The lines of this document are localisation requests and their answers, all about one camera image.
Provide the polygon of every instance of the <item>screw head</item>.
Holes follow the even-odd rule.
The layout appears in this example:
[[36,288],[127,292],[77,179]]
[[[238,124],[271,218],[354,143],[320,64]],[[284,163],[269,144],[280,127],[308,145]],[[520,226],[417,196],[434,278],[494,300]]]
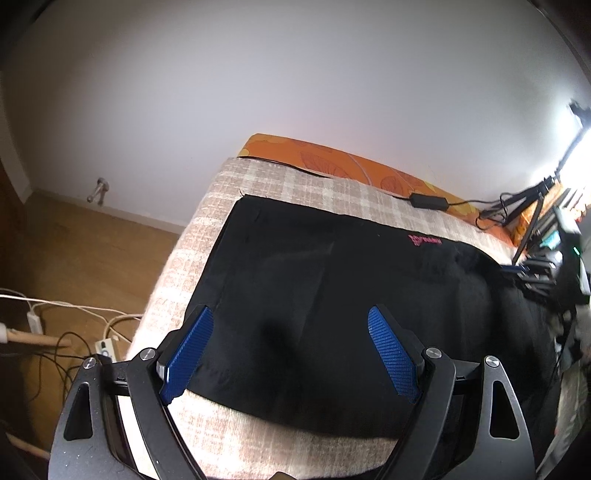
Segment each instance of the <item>screw head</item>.
[[142,360],[152,360],[156,356],[156,350],[153,348],[144,348],[140,353],[139,357]]
[[82,367],[88,370],[96,365],[96,358],[91,356],[82,362]]
[[427,356],[430,358],[441,358],[441,350],[437,347],[430,346],[427,348]]
[[498,367],[501,364],[501,361],[497,357],[492,356],[492,355],[487,356],[484,359],[484,361],[486,362],[486,364],[489,367],[492,367],[492,368],[496,368],[496,367]]

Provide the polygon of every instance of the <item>wooden floor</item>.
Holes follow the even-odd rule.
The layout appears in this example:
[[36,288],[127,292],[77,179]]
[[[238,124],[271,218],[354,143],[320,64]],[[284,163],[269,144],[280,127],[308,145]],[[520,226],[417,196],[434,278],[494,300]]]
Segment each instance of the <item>wooden floor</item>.
[[[33,194],[26,204],[27,227],[11,252],[8,267],[0,271],[0,287],[46,300],[108,307],[142,313],[154,284],[178,235],[93,212]],[[0,321],[28,330],[28,306],[0,299]],[[45,333],[59,336],[71,330],[94,348],[102,339],[104,322],[74,309],[41,309]],[[118,329],[133,337],[137,322],[122,322]],[[73,350],[86,355],[81,341],[71,337]],[[10,347],[0,346],[0,352]],[[7,431],[49,450],[62,405],[63,384],[57,367],[39,357],[0,358],[0,420]],[[65,368],[80,361],[61,359]]]

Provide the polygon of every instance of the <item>orange floral bedsheet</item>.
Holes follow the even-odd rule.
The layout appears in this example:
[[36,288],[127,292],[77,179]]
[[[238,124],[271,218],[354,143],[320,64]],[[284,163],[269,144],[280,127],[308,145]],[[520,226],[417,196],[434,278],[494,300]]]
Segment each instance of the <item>orange floral bedsheet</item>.
[[[416,192],[445,197],[449,203],[462,201],[461,198],[435,185],[395,168],[341,150],[287,137],[255,134],[248,139],[238,157],[260,158],[328,177],[357,180],[402,197]],[[449,207],[447,213],[474,225],[479,211],[470,204],[464,204]],[[510,233],[502,227],[493,226],[487,233],[507,244],[513,244]]]

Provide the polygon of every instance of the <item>white wall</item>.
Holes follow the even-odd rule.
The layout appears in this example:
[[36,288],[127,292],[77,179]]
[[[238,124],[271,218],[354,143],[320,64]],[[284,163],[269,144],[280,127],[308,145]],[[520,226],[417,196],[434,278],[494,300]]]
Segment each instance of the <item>white wall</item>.
[[464,198],[553,170],[591,87],[522,0],[57,0],[5,66],[35,187],[186,223],[253,133]]
[[31,194],[31,183],[21,160],[17,149],[14,146],[8,119],[4,109],[4,98],[2,97],[2,82],[0,79],[0,161],[12,183],[18,197],[24,203]]

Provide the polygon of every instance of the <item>baseboard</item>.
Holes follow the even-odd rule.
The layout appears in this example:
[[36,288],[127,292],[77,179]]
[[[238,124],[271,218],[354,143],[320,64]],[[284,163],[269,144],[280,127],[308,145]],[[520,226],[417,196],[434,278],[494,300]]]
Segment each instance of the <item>baseboard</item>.
[[159,230],[164,230],[165,232],[183,233],[186,225],[181,225],[178,223],[171,223],[166,222],[164,220],[158,220],[151,217],[146,217],[143,215],[138,215],[136,213],[129,213],[124,212],[123,210],[118,210],[116,208],[106,207],[106,206],[98,206],[96,203],[88,203],[85,200],[75,199],[72,197],[67,197],[65,195],[60,195],[58,193],[48,192],[46,190],[35,189],[36,193],[44,195],[49,198],[53,198],[59,200],[61,202],[71,203],[78,207],[86,208],[89,210],[94,210],[95,212],[105,213],[107,215],[111,215],[113,217],[122,218],[123,220],[129,220],[130,222],[140,223],[142,225],[151,226],[153,228],[157,228]]

